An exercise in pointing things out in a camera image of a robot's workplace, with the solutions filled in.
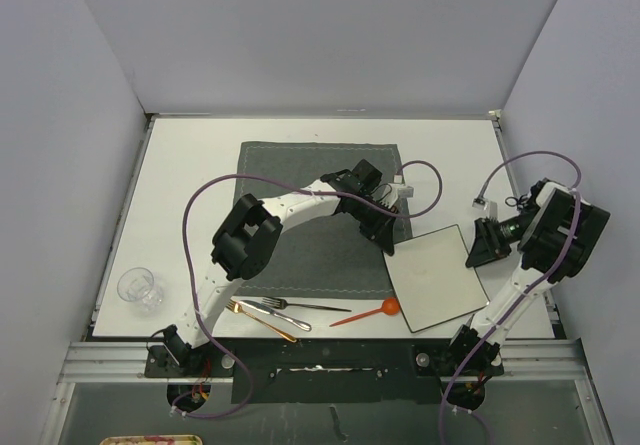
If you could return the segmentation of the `white square plate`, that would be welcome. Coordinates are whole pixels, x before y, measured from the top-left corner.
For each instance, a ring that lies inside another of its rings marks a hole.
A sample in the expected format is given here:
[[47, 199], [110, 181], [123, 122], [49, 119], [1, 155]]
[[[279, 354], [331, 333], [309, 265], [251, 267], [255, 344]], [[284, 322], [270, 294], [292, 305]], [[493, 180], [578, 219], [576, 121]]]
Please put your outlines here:
[[451, 225], [395, 245], [384, 257], [401, 312], [413, 332], [473, 314], [489, 303], [477, 272], [465, 266], [468, 250]]

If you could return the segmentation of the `dark grey cloth placemat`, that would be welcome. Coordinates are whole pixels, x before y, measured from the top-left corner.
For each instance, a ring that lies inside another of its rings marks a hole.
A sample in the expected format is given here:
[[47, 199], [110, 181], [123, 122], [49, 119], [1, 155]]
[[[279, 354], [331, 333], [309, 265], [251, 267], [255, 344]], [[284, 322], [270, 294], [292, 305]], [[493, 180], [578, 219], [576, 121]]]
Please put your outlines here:
[[[395, 144], [241, 144], [234, 196], [279, 197], [285, 186], [307, 188], [322, 175], [368, 161], [388, 183], [402, 159]], [[382, 250], [361, 234], [347, 213], [330, 216], [326, 207], [296, 214], [284, 223], [266, 268], [239, 288], [241, 296], [376, 300], [391, 295]]]

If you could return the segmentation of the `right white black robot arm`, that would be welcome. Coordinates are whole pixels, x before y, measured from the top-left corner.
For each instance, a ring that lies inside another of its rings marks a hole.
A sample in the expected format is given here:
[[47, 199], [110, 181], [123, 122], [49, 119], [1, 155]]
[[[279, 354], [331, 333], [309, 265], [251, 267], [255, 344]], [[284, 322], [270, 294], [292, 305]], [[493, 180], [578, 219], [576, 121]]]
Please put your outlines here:
[[512, 251], [518, 252], [519, 262], [497, 295], [461, 326], [445, 349], [446, 364], [459, 374], [498, 363], [515, 323], [538, 297], [584, 268], [611, 217], [547, 179], [508, 202], [517, 209], [516, 216], [474, 222], [466, 267], [477, 269], [506, 259]]

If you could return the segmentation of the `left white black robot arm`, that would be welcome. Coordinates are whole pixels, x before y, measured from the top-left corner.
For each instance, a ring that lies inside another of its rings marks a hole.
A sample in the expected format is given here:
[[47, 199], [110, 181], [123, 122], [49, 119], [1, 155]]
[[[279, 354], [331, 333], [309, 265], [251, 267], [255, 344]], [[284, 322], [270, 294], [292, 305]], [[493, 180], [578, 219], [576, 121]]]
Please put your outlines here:
[[204, 352], [199, 346], [211, 339], [218, 317], [239, 286], [267, 267], [283, 233], [316, 218], [346, 213], [358, 221], [360, 233], [366, 239], [393, 255], [394, 223], [400, 216], [396, 203], [413, 194], [401, 173], [383, 184], [381, 172], [361, 160], [352, 170], [324, 174], [303, 188], [283, 184], [281, 187], [287, 192], [279, 196], [258, 199], [252, 194], [243, 195], [213, 236], [213, 274], [199, 287], [187, 238], [189, 213], [204, 191], [232, 179], [276, 183], [249, 174], [223, 175], [206, 182], [187, 202], [181, 233], [193, 309], [178, 324], [163, 330], [168, 364], [183, 376], [200, 370]]

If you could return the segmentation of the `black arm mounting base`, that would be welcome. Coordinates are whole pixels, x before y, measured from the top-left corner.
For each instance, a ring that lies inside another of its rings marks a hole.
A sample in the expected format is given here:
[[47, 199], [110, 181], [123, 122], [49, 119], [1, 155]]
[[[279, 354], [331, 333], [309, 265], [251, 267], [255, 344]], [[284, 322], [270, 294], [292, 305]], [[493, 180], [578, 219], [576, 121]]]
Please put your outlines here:
[[[409, 401], [436, 404], [457, 358], [446, 339], [224, 339], [177, 362], [165, 346], [147, 355], [144, 375], [166, 379], [174, 400], [187, 386], [209, 392], [217, 379], [232, 383], [231, 401], [252, 404], [361, 404]], [[199, 380], [204, 383], [196, 385]]]

